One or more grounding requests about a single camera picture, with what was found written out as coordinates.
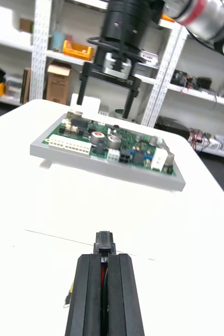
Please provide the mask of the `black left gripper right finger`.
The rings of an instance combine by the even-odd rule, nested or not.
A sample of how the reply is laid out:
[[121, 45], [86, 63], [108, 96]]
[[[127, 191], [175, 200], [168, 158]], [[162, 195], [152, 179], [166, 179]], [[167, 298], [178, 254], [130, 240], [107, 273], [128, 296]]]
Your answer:
[[108, 335], [144, 335], [131, 257], [108, 256]]

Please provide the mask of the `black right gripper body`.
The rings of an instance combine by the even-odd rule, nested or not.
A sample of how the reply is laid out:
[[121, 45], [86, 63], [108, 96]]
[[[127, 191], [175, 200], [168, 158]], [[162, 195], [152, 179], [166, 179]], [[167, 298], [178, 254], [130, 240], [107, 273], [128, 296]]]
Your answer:
[[127, 90], [138, 90], [140, 80], [134, 76], [135, 67], [142, 61], [140, 49], [119, 40], [88, 39], [97, 47], [94, 60], [85, 62], [82, 74]]

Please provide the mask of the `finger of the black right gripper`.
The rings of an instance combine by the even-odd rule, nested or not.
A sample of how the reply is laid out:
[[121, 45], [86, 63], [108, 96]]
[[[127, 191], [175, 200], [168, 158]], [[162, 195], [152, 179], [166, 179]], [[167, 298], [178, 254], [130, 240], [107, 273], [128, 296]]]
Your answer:
[[80, 81], [81, 81], [81, 85], [80, 85], [79, 95], [77, 98], [77, 105], [79, 106], [81, 106], [83, 103], [84, 93], [85, 93], [87, 82], [88, 82], [88, 76], [81, 74]]
[[122, 118], [127, 119], [130, 113], [130, 109], [132, 107], [134, 99], [138, 96], [138, 90], [130, 90], [127, 95], [127, 100], [125, 103], [124, 111]]

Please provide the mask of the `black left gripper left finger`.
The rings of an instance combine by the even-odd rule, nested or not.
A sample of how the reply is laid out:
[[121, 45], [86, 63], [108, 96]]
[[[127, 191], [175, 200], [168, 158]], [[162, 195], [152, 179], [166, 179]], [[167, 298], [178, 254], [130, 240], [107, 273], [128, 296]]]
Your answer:
[[81, 255], [73, 282], [65, 335], [100, 335], [101, 256]]

